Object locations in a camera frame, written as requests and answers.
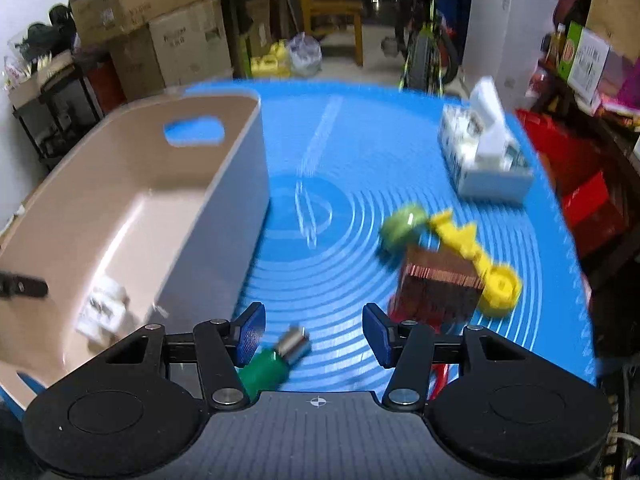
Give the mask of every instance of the yellow plastic part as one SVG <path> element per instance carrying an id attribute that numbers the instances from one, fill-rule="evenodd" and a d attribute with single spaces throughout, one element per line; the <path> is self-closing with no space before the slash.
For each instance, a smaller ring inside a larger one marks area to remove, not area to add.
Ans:
<path id="1" fill-rule="evenodd" d="M 271 45 L 269 54 L 275 56 L 278 63 L 287 63 L 289 61 L 289 51 L 287 50 L 287 42 L 280 40 Z"/>
<path id="2" fill-rule="evenodd" d="M 478 276 L 484 281 L 482 300 L 478 307 L 485 316 L 504 317 L 518 304 L 522 281 L 507 264 L 494 264 L 476 241 L 478 226 L 475 222 L 461 228 L 453 223 L 453 210 L 445 209 L 429 218 L 430 227 L 440 241 L 460 256 L 473 261 Z"/>
<path id="3" fill-rule="evenodd" d="M 284 42 L 271 45 L 270 53 L 262 57 L 251 58 L 251 74 L 253 77 L 289 77 L 289 53 Z"/>
<path id="4" fill-rule="evenodd" d="M 484 276 L 484 291 L 480 302 L 480 312 L 485 316 L 504 317 L 518 303 L 522 292 L 522 282 L 515 270 L 508 265 L 491 266 Z"/>

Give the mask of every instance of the blue silicone mat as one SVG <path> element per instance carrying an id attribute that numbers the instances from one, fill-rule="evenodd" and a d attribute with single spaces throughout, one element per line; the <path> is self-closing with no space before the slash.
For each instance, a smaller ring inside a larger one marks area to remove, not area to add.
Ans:
<path id="1" fill-rule="evenodd" d="M 452 207 L 458 224 L 477 222 L 488 253 L 522 278 L 510 317 L 476 313 L 471 323 L 593 383 L 591 325 L 573 241 L 514 117 L 508 124 L 536 172 L 524 208 L 460 202 L 437 141 L 443 100 L 342 83 L 207 83 L 189 92 L 229 90 L 260 96 L 271 186 L 236 315 L 261 301 L 263 344 L 273 344 L 290 324 L 306 327 L 313 343 L 283 389 L 384 391 L 391 370 L 377 364 L 362 335 L 362 307 L 373 301 L 386 310 L 396 290 L 400 258 L 381 257 L 378 230 L 407 202 L 430 213 Z M 438 241 L 427 235 L 422 243 Z M 457 373 L 454 367 L 450 378 Z"/>

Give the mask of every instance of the bicycle tire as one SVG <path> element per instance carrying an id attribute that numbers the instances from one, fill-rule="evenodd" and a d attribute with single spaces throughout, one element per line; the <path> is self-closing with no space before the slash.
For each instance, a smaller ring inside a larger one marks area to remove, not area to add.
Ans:
<path id="1" fill-rule="evenodd" d="M 456 50 L 456 47 L 453 46 L 453 42 L 451 41 L 451 38 L 447 34 L 447 30 L 444 28 L 442 24 L 440 24 L 439 39 L 442 42 L 445 50 L 447 51 L 447 55 L 449 56 L 449 64 L 447 65 L 447 71 L 442 74 L 442 84 L 448 85 L 458 75 L 458 69 L 460 68 L 459 62 L 458 62 L 458 51 Z"/>
<path id="2" fill-rule="evenodd" d="M 416 34 L 410 49 L 406 86 L 412 90 L 429 92 L 429 56 L 433 49 L 431 38 L 426 34 Z"/>

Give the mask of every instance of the stacked cardboard boxes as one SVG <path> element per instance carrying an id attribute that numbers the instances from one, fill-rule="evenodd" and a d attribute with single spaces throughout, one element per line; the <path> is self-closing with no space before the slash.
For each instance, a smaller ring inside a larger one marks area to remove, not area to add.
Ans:
<path id="1" fill-rule="evenodd" d="M 211 78 L 231 77 L 222 10 L 204 0 L 151 20 L 110 44 L 129 101 Z"/>
<path id="2" fill-rule="evenodd" d="M 69 0 L 82 46 L 108 48 L 128 100 L 228 77 L 218 0 Z"/>

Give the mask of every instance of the white wall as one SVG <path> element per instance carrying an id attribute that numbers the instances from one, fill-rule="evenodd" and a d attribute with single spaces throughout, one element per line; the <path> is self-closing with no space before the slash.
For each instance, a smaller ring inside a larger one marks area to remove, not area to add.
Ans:
<path id="1" fill-rule="evenodd" d="M 49 9 L 67 0 L 0 0 L 0 62 L 9 54 L 7 41 L 30 23 L 48 23 Z M 0 228 L 46 174 L 9 99 L 0 90 Z"/>

